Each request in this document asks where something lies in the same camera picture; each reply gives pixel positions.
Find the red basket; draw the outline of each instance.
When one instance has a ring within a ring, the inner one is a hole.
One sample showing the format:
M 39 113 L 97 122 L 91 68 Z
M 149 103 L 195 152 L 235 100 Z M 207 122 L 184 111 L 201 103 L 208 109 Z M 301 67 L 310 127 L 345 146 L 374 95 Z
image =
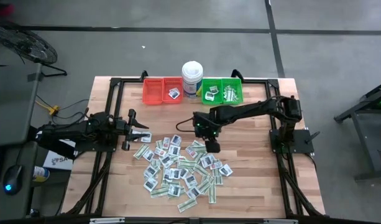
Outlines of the red basket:
M 180 95 L 173 99 L 169 95 L 170 90 L 178 88 Z M 163 78 L 163 102 L 164 103 L 180 103 L 183 99 L 183 80 L 182 78 Z
M 146 105 L 159 105 L 163 103 L 163 79 L 146 78 L 143 81 L 142 101 Z

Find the yellow connector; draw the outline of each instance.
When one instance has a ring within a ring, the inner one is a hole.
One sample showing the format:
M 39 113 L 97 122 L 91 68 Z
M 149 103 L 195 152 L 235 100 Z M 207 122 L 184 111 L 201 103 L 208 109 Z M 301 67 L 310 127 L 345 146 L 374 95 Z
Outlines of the yellow connector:
M 59 109 L 60 109 L 60 107 L 58 105 L 53 106 L 53 108 L 48 108 L 49 115 L 50 116 L 55 116 L 55 114 L 58 113 Z

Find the concrete floor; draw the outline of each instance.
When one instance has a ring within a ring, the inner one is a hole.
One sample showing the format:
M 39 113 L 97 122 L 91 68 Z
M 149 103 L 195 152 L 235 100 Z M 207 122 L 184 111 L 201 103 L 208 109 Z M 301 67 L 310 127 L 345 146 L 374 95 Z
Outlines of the concrete floor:
M 12 17 L 23 25 L 269 28 L 263 0 L 27 0 Z M 381 30 L 380 0 L 271 0 L 278 29 Z M 269 34 L 37 32 L 58 52 L 55 66 L 69 76 L 45 79 L 38 94 L 51 104 L 69 105 L 89 96 L 97 75 L 176 76 L 197 60 L 206 76 L 277 78 Z M 287 78 L 295 78 L 314 140 L 318 178 L 331 217 L 381 222 L 381 180 L 355 183 L 369 171 L 351 121 L 333 117 L 381 84 L 381 36 L 278 35 Z M 0 63 L 21 60 L 0 48 Z M 76 105 L 65 114 L 83 110 Z M 48 121 L 35 107 L 32 124 Z M 37 206 L 56 212 L 63 186 L 44 189 Z

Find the green basket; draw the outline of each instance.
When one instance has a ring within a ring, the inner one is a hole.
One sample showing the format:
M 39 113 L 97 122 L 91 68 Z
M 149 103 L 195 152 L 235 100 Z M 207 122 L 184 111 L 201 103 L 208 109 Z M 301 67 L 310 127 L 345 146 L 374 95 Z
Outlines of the green basket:
M 209 91 L 211 86 L 217 86 L 219 93 L 214 95 L 214 101 L 209 101 L 205 99 L 205 93 Z M 202 96 L 201 101 L 205 105 L 220 105 L 223 103 L 223 94 L 222 94 L 222 79 L 220 78 L 204 78 L 202 84 Z
M 225 90 L 225 87 L 230 86 L 236 91 L 237 95 L 237 100 L 236 101 L 230 101 L 230 102 L 225 102 L 225 99 L 223 98 L 223 92 Z M 241 85 L 241 80 L 239 78 L 223 78 L 222 79 L 222 99 L 223 99 L 223 104 L 239 104 L 242 103 L 242 85 Z

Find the fan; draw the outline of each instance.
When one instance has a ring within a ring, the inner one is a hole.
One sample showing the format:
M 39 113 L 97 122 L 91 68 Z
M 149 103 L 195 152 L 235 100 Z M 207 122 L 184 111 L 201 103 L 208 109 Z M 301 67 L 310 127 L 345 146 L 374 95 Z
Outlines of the fan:
M 46 77 L 67 75 L 67 72 L 51 66 L 58 60 L 56 50 L 37 34 L 27 31 L 18 30 L 17 24 L 4 21 L 4 25 L 0 25 L 0 44 L 15 52 L 21 58 L 26 58 L 34 63 L 54 68 L 63 73 L 54 75 L 44 75 Z

